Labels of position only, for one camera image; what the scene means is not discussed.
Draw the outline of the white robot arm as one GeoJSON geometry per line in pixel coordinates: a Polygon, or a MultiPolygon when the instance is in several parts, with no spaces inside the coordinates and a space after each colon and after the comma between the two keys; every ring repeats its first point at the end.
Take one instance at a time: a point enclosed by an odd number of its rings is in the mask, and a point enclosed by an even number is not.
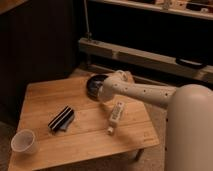
{"type": "Polygon", "coordinates": [[[136,84],[117,71],[98,90],[101,102],[116,94],[167,109],[165,171],[213,171],[213,91],[205,86],[136,84]]]}

